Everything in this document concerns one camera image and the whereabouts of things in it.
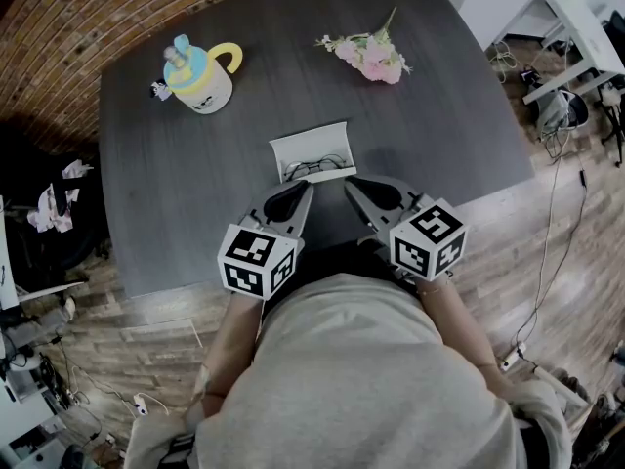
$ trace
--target red brick wall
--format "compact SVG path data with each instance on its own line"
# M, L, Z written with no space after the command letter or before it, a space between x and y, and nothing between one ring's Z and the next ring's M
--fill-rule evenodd
M43 149L97 150L100 73L220 0L14 0L0 19L0 120Z

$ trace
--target pink flower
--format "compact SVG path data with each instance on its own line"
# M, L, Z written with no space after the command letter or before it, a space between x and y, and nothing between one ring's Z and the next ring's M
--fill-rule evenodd
M360 53L352 40L345 40L337 45L334 54L354 67L360 62Z
M391 58L395 47L392 43L380 43L373 36L367 38L367 47L363 52L365 61L377 63Z
M365 61L360 72L367 80L376 81L382 80L385 75L385 66L382 63L373 63L371 61Z
M393 83L398 83L400 78L401 78L401 63L400 62L394 62L394 63L391 63L390 65L385 66L382 80L384 80L387 83L393 84Z

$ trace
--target dark gray table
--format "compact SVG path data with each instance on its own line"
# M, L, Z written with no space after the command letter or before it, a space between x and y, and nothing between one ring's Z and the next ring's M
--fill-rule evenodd
M314 47L376 30L414 70L372 83ZM244 51L234 94L215 114L147 95L163 49L186 33ZM219 277L228 223L279 182L269 140L340 120L360 174L385 174L453 205L533 173L520 128L484 53L447 0L227 0L151 37L103 74L101 158L115 258L130 296ZM316 185L304 237L336 244L369 230L342 181Z

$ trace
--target pink flower bouquet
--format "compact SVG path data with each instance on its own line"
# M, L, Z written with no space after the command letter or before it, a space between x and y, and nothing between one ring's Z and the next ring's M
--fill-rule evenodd
M325 35L321 40L316 41L316 45L322 45L328 52L334 52L371 81L398 83L401 72L409 73L411 68L406 65L403 55L395 50L395 45L389 36L389 25L395 15L395 10L396 7L384 26L376 33L340 37L338 40L330 40L330 37Z

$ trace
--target gray shirt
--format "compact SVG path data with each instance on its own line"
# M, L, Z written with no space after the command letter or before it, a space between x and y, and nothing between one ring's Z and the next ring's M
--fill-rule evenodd
M571 441L549 385L497 398L414 297L336 275L273 311L221 412L197 426L194 456L201 468L524 469L513 411L538 422L551 467L568 468ZM185 429L167 418L155 436L155 420L135 423L128 469L152 467L146 457L160 459Z

